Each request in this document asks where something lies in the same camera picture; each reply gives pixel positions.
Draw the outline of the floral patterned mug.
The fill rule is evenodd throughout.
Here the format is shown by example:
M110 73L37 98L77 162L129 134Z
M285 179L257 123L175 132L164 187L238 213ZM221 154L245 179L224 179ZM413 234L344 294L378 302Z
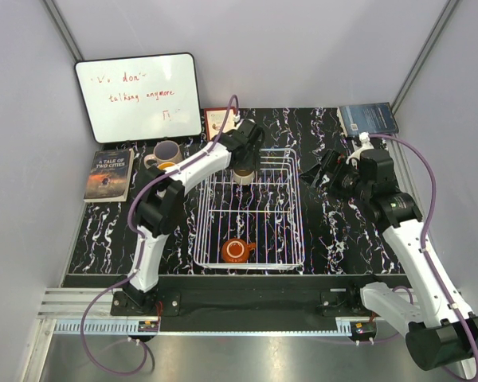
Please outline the floral patterned mug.
M173 171L173 170L178 170L178 164L174 162L163 162L159 163L156 166L159 170L163 170L166 172Z

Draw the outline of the red and white book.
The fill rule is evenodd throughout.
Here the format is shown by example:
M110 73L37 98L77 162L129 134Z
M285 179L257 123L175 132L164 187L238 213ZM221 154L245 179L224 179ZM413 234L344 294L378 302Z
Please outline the red and white book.
M221 125L225 119L226 110L227 107L206 108L204 110L206 136L208 141L213 140L221 129ZM236 113L237 109L235 107L231 107L225 122L225 127L222 131L223 134L236 129Z

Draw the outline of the brown and cream cup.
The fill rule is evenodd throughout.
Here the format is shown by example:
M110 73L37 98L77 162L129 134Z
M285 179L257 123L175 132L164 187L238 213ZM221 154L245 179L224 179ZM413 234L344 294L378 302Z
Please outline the brown and cream cup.
M232 175L235 183L241 186L250 185L255 178L254 170L233 169Z

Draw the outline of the Tale of Two Cities book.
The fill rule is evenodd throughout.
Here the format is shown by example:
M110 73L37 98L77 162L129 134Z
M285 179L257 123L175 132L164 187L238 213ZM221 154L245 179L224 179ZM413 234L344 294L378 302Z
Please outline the Tale of Two Cities book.
M84 202L125 202L134 156L131 148L95 152L84 192Z

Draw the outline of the white dry-erase board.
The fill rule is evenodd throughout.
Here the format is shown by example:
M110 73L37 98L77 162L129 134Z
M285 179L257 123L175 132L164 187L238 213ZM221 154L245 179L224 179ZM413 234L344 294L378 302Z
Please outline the white dry-erase board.
M81 61L75 72L98 143L195 136L202 130L190 53Z

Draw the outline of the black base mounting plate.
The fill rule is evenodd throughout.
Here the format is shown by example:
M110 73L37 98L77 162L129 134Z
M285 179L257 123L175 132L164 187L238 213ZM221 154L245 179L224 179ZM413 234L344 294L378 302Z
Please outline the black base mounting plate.
M359 288L376 281L389 287L409 285L404 275L163 276L155 304L146 310L119 290L99 297L94 288L70 288L57 301L69 314L89 309L91 318L159 317L269 326L301 322L314 327L324 319L367 317L359 306Z

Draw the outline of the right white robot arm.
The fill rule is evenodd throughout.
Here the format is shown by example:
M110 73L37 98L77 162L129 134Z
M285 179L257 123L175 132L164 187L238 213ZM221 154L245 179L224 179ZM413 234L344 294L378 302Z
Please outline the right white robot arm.
M416 294L416 306L385 283L350 291L347 309L378 314L405 339L414 363L429 371L470 359L478 351L478 315L447 276L415 200L398 188L394 161L383 149L360 149L350 157L326 150L300 180L333 197L354 198L398 257Z

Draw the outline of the pink glossy mug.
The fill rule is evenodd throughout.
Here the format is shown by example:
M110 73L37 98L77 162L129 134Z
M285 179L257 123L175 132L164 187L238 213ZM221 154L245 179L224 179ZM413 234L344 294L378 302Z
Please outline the pink glossy mug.
M143 159L146 168L157 166L166 162L178 164L182 161L182 153L175 141L165 140L156 144L152 154L148 154Z

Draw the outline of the blue book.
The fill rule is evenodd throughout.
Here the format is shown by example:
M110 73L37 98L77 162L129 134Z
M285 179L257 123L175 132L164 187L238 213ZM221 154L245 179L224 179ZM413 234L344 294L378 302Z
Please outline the blue book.
M398 134L399 127L389 103L341 106L337 109L343 134L348 138L361 133Z

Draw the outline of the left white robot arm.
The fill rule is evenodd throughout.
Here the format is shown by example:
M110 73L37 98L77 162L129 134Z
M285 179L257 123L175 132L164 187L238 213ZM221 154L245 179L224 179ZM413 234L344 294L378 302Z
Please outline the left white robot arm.
M127 224L137 234L137 242L133 266L121 285L137 314L146 315L155 308L159 264L167 239L184 216L188 192L222 170L256 171L264 140L264 128L243 119L237 128L217 135L179 164L147 170L147 184L128 213Z

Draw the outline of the orange small cup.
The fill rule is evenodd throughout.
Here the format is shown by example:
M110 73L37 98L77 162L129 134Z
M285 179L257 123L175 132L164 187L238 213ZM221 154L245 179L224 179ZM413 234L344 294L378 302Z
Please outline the orange small cup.
M242 239L227 240L221 247L221 258L225 263L247 263L251 253L257 248L256 243L247 243Z

